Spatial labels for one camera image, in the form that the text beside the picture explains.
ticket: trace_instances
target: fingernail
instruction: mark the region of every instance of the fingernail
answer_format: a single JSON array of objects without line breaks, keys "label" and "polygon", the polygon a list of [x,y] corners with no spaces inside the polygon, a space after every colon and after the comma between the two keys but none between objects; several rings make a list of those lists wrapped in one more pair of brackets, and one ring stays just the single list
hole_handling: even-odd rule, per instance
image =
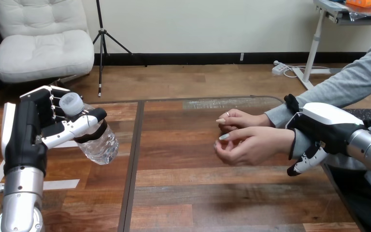
[{"label": "fingernail", "polygon": [[218,124],[225,124],[225,119],[220,118],[220,119],[217,119],[216,122],[217,122]]},{"label": "fingernail", "polygon": [[229,137],[229,134],[224,134],[221,137],[219,137],[219,140],[226,140]]}]

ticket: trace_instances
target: gray sweatshirt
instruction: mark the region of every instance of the gray sweatshirt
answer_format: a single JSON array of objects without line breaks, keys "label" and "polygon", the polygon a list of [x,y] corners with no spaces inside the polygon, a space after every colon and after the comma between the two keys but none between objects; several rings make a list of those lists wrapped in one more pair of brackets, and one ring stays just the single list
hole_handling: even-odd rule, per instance
[{"label": "gray sweatshirt", "polygon": [[[360,60],[347,65],[340,73],[297,96],[297,100],[300,107],[309,102],[323,102],[343,108],[370,94],[371,48]],[[283,128],[293,116],[285,104],[269,110],[265,114],[277,128]],[[311,141],[299,130],[296,130],[295,134],[293,158],[297,159],[311,145]]]}]

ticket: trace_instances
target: white cable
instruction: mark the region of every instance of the white cable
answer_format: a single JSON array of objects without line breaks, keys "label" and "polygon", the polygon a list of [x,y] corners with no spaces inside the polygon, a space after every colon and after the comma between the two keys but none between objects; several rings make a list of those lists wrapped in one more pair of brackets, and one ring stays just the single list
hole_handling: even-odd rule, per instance
[{"label": "white cable", "polygon": [[[284,75],[285,75],[286,77],[289,77],[289,78],[296,78],[296,77],[298,77],[298,76],[296,76],[296,75],[295,75],[295,76],[290,76],[290,75],[286,74],[286,71],[293,71],[293,70],[292,70],[293,68],[299,68],[299,69],[301,69],[301,70],[305,70],[305,67],[306,67],[306,66],[304,66],[304,65],[299,65],[299,66],[290,66],[290,65],[287,65],[287,67],[288,67],[288,69],[285,70]],[[313,68],[329,69],[328,67],[322,67],[322,66],[312,66],[311,68],[312,68],[312,69],[313,69]]]}]

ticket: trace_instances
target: white desk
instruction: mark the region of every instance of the white desk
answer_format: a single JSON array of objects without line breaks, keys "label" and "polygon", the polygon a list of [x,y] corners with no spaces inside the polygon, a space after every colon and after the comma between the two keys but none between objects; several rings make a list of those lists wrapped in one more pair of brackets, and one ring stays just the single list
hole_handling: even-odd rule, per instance
[{"label": "white desk", "polygon": [[311,89],[314,86],[309,81],[311,74],[335,74],[338,69],[312,69],[314,65],[315,55],[318,50],[319,41],[321,39],[322,25],[325,18],[334,22],[337,25],[371,25],[371,16],[367,16],[363,19],[352,20],[349,16],[349,8],[336,2],[329,0],[314,0],[316,5],[316,11],[319,12],[318,26],[314,39],[312,41],[311,50],[309,52],[308,61],[306,62],[305,71],[302,72],[299,68],[293,68],[295,75],[302,82],[306,89]]}]

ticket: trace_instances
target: tripod leg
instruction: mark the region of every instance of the tripod leg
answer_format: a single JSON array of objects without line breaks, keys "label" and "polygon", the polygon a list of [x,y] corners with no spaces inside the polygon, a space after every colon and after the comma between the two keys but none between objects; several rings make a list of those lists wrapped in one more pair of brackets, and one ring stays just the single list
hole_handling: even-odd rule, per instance
[{"label": "tripod leg", "polygon": [[103,65],[102,65],[102,67],[101,67],[101,70],[103,71],[103,69],[104,69],[104,64],[106,63],[106,59],[107,59],[107,55],[108,55],[108,53],[107,53],[107,49],[106,49],[106,40],[105,40],[105,37],[104,37],[104,34],[102,34],[101,35],[101,37],[102,37],[102,39],[103,39],[103,56],[104,56],[104,58],[103,58]]},{"label": "tripod leg", "polygon": [[97,41],[97,39],[99,38],[99,36],[100,36],[100,33],[99,33],[99,34],[97,34],[97,36],[96,36],[95,40],[93,41],[93,44],[95,44],[95,42]]},{"label": "tripod leg", "polygon": [[106,40],[104,38],[104,34],[102,34],[103,36],[103,48],[104,48],[104,54],[105,54],[105,57],[107,57],[108,53],[107,53],[107,49],[106,49]]},{"label": "tripod leg", "polygon": [[104,35],[100,37],[100,66],[99,66],[99,97],[101,97],[101,73],[103,72],[103,38]]},{"label": "tripod leg", "polygon": [[113,36],[111,36],[109,33],[106,32],[106,35],[110,37],[110,39],[112,39],[114,42],[116,42],[120,47],[122,47],[126,52],[128,52],[131,56],[134,56],[138,61],[140,61],[140,63],[142,65],[144,65],[145,67],[147,67],[147,65],[145,64],[145,62],[143,62],[142,59],[140,59],[139,57],[137,57],[137,55],[133,54],[132,52],[130,52],[127,48],[125,48],[121,43],[119,43],[119,41],[117,41],[115,38],[113,38]]}]

